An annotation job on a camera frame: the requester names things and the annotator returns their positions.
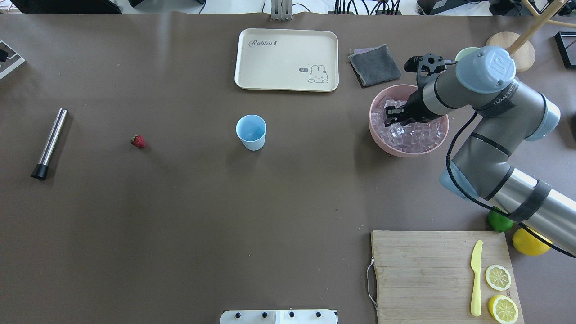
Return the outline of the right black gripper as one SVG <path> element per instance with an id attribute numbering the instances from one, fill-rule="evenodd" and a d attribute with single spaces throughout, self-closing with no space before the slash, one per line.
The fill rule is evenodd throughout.
<path id="1" fill-rule="evenodd" d="M 422 91 L 415 91 L 409 96 L 405 105 L 401 105 L 398 108 L 394 105 L 387 105 L 385 112 L 387 116 L 383 123 L 385 127 L 391 127 L 395 124 L 406 126 L 416 122 L 428 123 L 440 117 L 440 115 L 426 107 Z"/>

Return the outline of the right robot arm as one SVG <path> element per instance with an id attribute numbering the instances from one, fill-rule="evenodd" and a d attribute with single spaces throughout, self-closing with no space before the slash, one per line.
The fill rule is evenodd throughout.
<path id="1" fill-rule="evenodd" d="M 528 232 L 551 240 L 553 249 L 575 256 L 575 201 L 510 164 L 524 141 L 553 131 L 559 108 L 520 82 L 506 49 L 484 46 L 461 60 L 428 53 L 403 66 L 416 73 L 415 92 L 400 108 L 387 108 L 385 125 L 430 122 L 471 106 L 481 121 L 454 157 L 446 156 L 445 187 L 499 213 Z"/>

